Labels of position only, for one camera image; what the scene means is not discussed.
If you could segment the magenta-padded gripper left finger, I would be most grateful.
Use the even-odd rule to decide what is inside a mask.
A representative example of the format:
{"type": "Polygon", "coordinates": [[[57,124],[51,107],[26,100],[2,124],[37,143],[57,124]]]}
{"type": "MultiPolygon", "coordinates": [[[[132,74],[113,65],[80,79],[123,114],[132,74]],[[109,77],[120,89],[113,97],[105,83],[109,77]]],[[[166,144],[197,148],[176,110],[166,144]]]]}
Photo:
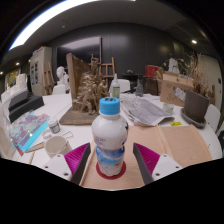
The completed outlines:
{"type": "Polygon", "coordinates": [[[42,169],[79,185],[90,153],[90,144],[86,143],[65,155],[56,154],[42,169]]]}

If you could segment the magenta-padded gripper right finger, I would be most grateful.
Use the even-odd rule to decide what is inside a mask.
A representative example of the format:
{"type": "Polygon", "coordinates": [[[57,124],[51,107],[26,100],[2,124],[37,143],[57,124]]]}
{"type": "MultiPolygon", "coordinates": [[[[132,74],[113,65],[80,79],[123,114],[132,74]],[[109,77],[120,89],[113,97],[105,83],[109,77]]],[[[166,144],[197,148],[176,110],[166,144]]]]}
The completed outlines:
{"type": "Polygon", "coordinates": [[[145,185],[182,169],[182,166],[168,154],[159,155],[138,143],[133,144],[133,154],[137,160],[145,185]]]}

